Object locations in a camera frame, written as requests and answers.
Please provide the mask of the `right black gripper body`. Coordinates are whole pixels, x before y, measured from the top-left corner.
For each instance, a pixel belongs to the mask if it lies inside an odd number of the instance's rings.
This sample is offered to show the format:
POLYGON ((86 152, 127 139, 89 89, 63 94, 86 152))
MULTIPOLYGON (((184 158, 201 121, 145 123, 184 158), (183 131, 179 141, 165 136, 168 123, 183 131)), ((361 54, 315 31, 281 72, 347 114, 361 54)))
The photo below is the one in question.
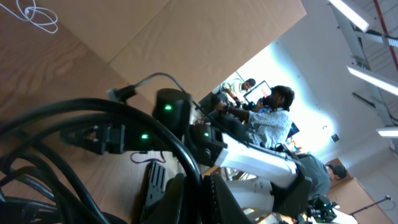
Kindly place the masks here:
POLYGON ((126 137, 125 125, 111 123, 86 125, 60 131, 60 139, 67 144, 86 149, 95 154, 122 154, 126 137))

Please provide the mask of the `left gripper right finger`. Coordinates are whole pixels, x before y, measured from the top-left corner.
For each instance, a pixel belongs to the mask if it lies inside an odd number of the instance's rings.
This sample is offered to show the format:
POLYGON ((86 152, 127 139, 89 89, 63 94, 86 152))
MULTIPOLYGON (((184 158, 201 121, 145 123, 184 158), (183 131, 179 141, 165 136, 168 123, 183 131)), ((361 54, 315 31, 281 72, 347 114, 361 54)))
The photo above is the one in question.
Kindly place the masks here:
POLYGON ((251 224, 219 174, 203 178, 203 222, 205 224, 251 224))

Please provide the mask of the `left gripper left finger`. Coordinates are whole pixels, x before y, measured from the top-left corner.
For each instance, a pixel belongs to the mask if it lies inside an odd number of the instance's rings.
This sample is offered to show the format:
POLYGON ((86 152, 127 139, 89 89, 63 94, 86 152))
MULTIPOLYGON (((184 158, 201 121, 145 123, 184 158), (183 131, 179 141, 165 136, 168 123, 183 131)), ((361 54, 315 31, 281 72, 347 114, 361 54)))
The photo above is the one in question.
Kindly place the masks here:
POLYGON ((140 223, 178 224, 184 198, 185 176, 177 174, 169 181, 164 196, 149 208, 142 208, 140 223))

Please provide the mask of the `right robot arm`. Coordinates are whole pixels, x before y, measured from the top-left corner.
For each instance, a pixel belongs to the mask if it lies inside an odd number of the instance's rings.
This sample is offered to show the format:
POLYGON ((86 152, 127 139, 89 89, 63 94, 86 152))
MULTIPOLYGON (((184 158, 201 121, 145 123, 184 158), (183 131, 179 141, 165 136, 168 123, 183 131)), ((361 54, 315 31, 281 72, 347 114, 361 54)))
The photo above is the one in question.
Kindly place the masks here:
MULTIPOLYGON (((226 184, 241 207, 291 217, 306 211, 311 180, 300 163, 281 153, 240 143, 214 126, 190 124, 190 106, 190 94, 164 88, 157 92, 152 115, 184 143, 197 163, 229 167, 256 176, 255 179, 234 180, 226 184)), ((96 154, 166 149, 160 138, 154 137, 145 126, 129 128, 113 123, 86 124, 61 131, 60 138, 96 154)))

